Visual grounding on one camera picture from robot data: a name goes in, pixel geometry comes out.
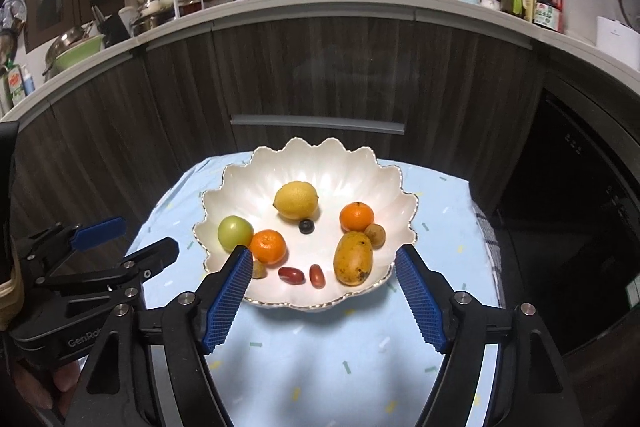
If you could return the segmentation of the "left hand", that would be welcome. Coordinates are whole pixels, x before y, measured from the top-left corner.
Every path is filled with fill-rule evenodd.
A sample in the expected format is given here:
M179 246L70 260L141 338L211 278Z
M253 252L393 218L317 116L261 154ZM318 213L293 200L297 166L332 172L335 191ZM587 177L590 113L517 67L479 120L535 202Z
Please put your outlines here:
M36 376L33 371L17 361L11 362L14 385L21 397L38 409L57 409L67 414L81 374L78 361L55 369L49 376Z

